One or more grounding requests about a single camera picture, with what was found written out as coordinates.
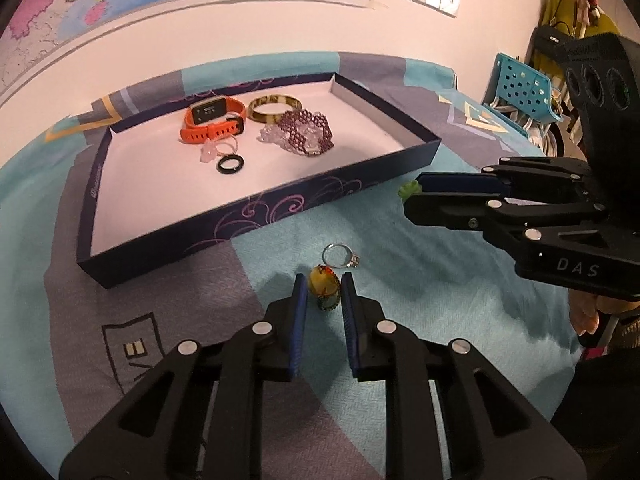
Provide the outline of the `right hand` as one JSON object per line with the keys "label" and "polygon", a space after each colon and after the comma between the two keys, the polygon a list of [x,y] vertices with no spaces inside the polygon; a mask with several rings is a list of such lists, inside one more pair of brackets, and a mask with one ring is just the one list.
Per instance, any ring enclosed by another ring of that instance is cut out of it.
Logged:
{"label": "right hand", "polygon": [[619,315],[638,309],[638,302],[598,296],[589,292],[568,291],[570,324],[578,336],[593,335],[599,327],[600,313]]}

